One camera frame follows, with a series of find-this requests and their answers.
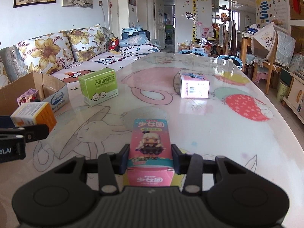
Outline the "green medicine box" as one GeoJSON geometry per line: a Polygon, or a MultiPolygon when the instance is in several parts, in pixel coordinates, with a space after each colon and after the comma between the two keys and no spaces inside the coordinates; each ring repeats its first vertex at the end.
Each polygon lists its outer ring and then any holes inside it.
{"type": "Polygon", "coordinates": [[[84,101],[90,107],[105,102],[119,94],[116,71],[103,68],[78,77],[84,101]]]}

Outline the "giraffe height chart sticker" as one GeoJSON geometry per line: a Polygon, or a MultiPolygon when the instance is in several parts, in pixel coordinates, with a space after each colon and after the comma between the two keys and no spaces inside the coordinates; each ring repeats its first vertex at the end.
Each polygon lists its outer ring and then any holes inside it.
{"type": "Polygon", "coordinates": [[[198,13],[197,9],[198,5],[198,0],[192,0],[192,21],[193,21],[193,26],[192,26],[192,42],[196,42],[196,17],[198,13]]]}

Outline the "pink plastic stool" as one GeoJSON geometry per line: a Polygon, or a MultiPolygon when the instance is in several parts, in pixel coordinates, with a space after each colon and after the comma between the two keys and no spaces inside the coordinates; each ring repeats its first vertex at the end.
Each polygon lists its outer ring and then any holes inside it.
{"type": "Polygon", "coordinates": [[[261,79],[266,80],[267,77],[268,77],[268,74],[267,74],[267,73],[260,73],[260,72],[257,72],[257,74],[256,74],[256,76],[255,76],[255,78],[254,78],[253,81],[254,81],[255,83],[259,83],[259,81],[260,81],[261,79]]]}

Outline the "floral cushion middle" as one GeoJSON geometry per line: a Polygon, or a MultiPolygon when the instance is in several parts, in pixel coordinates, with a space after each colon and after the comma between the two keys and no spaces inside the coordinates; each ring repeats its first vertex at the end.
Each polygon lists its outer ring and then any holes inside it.
{"type": "Polygon", "coordinates": [[[23,40],[17,49],[28,73],[53,74],[74,63],[74,56],[65,31],[23,40]]]}

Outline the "floral cushion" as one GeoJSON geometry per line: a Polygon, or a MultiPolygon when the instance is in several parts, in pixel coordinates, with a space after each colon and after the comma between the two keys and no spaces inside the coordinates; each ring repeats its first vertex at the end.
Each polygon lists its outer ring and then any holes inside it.
{"type": "Polygon", "coordinates": [[[106,51],[105,32],[100,25],[70,30],[67,37],[77,62],[88,61],[106,51]]]}
{"type": "Polygon", "coordinates": [[[74,56],[65,31],[23,40],[17,49],[28,73],[53,74],[74,63],[74,56]]]}

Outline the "white tv cabinet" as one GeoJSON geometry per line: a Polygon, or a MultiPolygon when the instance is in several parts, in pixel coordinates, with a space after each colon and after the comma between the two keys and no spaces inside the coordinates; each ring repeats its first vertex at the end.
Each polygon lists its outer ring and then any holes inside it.
{"type": "Polygon", "coordinates": [[[292,80],[287,95],[283,98],[282,105],[287,105],[303,123],[303,78],[296,73],[291,73],[292,80]]]}

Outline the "pink anime girl box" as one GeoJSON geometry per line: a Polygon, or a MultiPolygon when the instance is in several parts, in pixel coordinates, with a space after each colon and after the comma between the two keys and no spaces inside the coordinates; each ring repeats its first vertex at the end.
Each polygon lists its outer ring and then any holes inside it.
{"type": "Polygon", "coordinates": [[[136,119],[127,161],[129,185],[140,187],[170,186],[173,156],[166,120],[136,119]]]}

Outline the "open cardboard box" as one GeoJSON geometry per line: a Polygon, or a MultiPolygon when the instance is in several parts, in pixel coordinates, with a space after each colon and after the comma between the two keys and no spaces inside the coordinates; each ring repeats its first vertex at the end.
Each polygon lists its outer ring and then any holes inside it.
{"type": "Polygon", "coordinates": [[[49,74],[29,73],[1,88],[1,115],[11,115],[26,101],[48,102],[56,112],[70,101],[67,84],[49,74]]]}

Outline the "sofa with cartoon cover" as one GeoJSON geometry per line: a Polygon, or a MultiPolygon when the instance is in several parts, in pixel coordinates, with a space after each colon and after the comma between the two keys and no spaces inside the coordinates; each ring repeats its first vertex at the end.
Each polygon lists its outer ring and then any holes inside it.
{"type": "Polygon", "coordinates": [[[151,53],[159,51],[160,49],[158,47],[150,44],[142,44],[139,46],[129,45],[120,48],[119,51],[103,52],[88,61],[75,62],[55,72],[52,76],[66,84],[73,83],[78,81],[79,76],[102,70],[103,68],[111,68],[118,71],[151,53]]]}

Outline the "tilted cardboard box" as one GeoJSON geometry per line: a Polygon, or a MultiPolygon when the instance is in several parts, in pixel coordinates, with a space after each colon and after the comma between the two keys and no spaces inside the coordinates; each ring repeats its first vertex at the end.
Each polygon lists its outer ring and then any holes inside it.
{"type": "Polygon", "coordinates": [[[251,36],[251,52],[254,56],[265,59],[275,38],[275,24],[270,23],[251,36]]]}

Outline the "pink patterned toy box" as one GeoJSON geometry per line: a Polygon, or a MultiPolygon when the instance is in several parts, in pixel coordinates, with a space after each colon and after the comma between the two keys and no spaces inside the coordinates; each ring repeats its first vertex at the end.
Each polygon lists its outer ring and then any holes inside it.
{"type": "Polygon", "coordinates": [[[40,102],[39,92],[36,89],[29,89],[17,98],[17,103],[21,106],[23,103],[27,102],[40,102]]]}

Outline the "floral cushion far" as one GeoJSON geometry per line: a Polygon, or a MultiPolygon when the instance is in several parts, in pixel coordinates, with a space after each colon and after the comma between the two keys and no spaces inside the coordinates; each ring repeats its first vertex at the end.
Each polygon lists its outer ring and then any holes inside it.
{"type": "Polygon", "coordinates": [[[67,37],[77,62],[88,61],[106,51],[105,32],[100,25],[70,30],[67,37]]]}

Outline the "wooden chair with cover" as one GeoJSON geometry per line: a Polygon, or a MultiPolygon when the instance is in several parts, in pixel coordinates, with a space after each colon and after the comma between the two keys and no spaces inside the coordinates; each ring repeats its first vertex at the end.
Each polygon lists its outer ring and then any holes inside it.
{"type": "Polygon", "coordinates": [[[290,66],[296,45],[296,40],[286,29],[276,25],[275,30],[275,38],[269,54],[265,59],[259,58],[260,61],[254,63],[253,79],[258,72],[258,67],[267,69],[265,94],[269,92],[272,72],[280,72],[283,67],[290,66]]]}

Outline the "white pink barcode box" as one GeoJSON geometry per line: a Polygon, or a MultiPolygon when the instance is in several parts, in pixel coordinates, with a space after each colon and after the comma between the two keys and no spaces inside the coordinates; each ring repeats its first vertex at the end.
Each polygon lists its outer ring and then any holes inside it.
{"type": "Polygon", "coordinates": [[[203,75],[195,72],[180,72],[181,98],[208,98],[210,81],[203,75]]]}

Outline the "orange white medicine box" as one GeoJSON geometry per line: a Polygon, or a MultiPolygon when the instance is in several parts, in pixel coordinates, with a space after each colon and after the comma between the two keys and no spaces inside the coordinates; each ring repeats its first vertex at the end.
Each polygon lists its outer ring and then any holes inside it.
{"type": "Polygon", "coordinates": [[[57,124],[48,102],[23,103],[11,114],[10,118],[16,127],[47,125],[49,132],[57,124]]]}

